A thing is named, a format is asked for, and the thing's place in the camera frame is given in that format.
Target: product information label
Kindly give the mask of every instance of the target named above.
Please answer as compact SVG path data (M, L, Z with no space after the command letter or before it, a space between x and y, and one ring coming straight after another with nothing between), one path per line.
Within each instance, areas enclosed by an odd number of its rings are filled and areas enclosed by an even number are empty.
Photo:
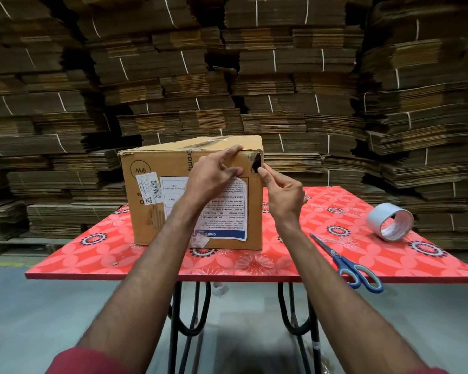
M188 177L160 177L165 204L165 216L172 212L180 199ZM210 239L235 239L246 241L248 237L248 195L246 182L235 178L222 194L209 202L200 215L194 229L196 234Z
M160 183L156 172L135 176L145 205L163 203Z

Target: cardboard box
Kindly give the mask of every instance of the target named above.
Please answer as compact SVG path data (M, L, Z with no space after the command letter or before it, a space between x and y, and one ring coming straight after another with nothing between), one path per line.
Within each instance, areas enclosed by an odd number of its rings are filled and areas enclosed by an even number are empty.
M243 175L205 207L196 229L203 240L209 238L206 248L261 250L263 182L256 170L263 146L255 135L199 137L120 151L135 243L154 239L201 156L235 144L244 149L224 164L242 167Z

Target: person's left hand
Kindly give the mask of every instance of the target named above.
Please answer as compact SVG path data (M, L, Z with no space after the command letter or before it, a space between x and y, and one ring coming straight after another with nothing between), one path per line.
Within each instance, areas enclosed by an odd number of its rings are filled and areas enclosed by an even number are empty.
M200 157L189 174L182 198L188 198L203 209L208 202L218 197L229 181L243 174L243 168L227 168L222 164L225 159L233 157L242 149L243 146L238 144Z

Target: gray concrete floor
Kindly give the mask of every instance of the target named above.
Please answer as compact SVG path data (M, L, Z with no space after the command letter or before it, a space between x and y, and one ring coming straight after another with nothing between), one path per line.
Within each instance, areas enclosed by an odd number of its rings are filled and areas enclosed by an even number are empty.
M73 346L116 287L115 282L27 281L25 268L0 267L0 374L38 374ZM201 374L297 373L294 340L285 330L276 284L228 283L212 296L197 372ZM361 294L415 347L430 365L468 374L468 285L389 285L381 295ZM306 294L295 286L300 322ZM189 323L193 284L184 284L182 320ZM165 373L167 320L148 373ZM333 373L342 373L321 331L322 349ZM185 338L179 341L179 351ZM186 373L193 371L193 339Z

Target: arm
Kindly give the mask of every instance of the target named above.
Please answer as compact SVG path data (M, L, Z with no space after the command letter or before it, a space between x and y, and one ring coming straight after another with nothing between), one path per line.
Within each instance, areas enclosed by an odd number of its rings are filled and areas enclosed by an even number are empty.
M160 338L187 243L205 205L243 173L222 161L243 147L201 157L186 191L130 274L116 289L78 346L106 354L128 372L145 372Z
M277 232L345 372L407 374L426 369L405 339L349 287L302 232L299 218L305 191L301 183L266 164L258 173L267 184Z

